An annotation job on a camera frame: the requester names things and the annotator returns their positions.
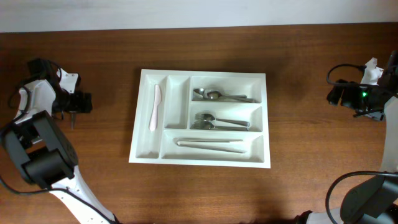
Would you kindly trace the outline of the pink plastic knife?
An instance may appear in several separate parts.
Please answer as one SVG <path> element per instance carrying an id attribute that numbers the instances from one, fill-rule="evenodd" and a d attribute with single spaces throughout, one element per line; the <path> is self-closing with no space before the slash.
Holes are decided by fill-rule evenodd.
<path id="1" fill-rule="evenodd" d="M 151 114 L 150 122 L 149 122 L 149 129 L 151 131 L 155 131 L 157 129 L 158 108 L 159 108 L 161 101 L 162 101 L 161 89 L 160 89 L 160 86 L 158 84 L 156 84 L 152 114 Z"/>

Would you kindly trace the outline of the long metal tongs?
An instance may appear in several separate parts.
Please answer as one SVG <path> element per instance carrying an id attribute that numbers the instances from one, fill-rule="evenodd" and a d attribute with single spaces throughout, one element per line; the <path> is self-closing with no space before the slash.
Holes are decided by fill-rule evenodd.
<path id="1" fill-rule="evenodd" d="M 244 141 L 241 139 L 200 139 L 200 138 L 175 138 L 174 143 L 178 147 L 189 147 L 210 151 L 230 152 L 244 154 Z"/>

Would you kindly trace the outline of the metal fork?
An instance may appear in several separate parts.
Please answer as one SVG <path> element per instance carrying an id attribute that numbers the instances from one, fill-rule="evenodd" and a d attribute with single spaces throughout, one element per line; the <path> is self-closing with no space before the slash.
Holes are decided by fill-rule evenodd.
<path id="1" fill-rule="evenodd" d="M 222 131 L 249 131 L 249 127 L 249 124 L 245 124 L 244 126 L 220 126 L 215 125 L 210 121 L 196 121 L 190 126 L 191 129 Z"/>
<path id="2" fill-rule="evenodd" d="M 239 126 L 244 126 L 247 128 L 250 127 L 250 125 L 251 125 L 250 122 L 248 122 L 248 121 L 218 118 L 210 113 L 198 113 L 195 115 L 195 119 L 203 120 L 203 121 L 220 121 L 220 122 L 225 122 L 225 123 L 230 123 L 230 124 L 236 124 Z"/>

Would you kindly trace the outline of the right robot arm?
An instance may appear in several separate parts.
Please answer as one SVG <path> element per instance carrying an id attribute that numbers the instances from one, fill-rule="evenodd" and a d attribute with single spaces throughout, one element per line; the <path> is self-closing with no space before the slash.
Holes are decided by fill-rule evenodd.
<path id="1" fill-rule="evenodd" d="M 363 65 L 354 65 L 362 77 L 358 82 L 344 79 L 326 81 L 332 89 L 326 99 L 354 111 L 354 117 L 366 117 L 385 125 L 383 131 L 366 131 L 365 143 L 380 144 L 381 165 L 378 170 L 349 172 L 330 185 L 325 197 L 325 211 L 306 211 L 294 223 L 397 223 L 397 51 L 392 51 L 385 67 L 372 58 Z M 341 205 L 331 208 L 332 191 L 350 177 L 365 180 L 351 188 Z"/>

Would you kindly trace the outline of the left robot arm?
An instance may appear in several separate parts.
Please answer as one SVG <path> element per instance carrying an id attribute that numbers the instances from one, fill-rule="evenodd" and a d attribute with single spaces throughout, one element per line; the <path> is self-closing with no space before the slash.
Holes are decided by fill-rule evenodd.
<path id="1" fill-rule="evenodd" d="M 36 58 L 27 65 L 30 77 L 15 90 L 16 117 L 1 128 L 2 147 L 21 177 L 39 186 L 30 195 L 54 195 L 80 223 L 118 223 L 85 183 L 77 153 L 56 124 L 57 113 L 90 113 L 91 94 L 79 90 L 79 74 L 51 60 Z"/>

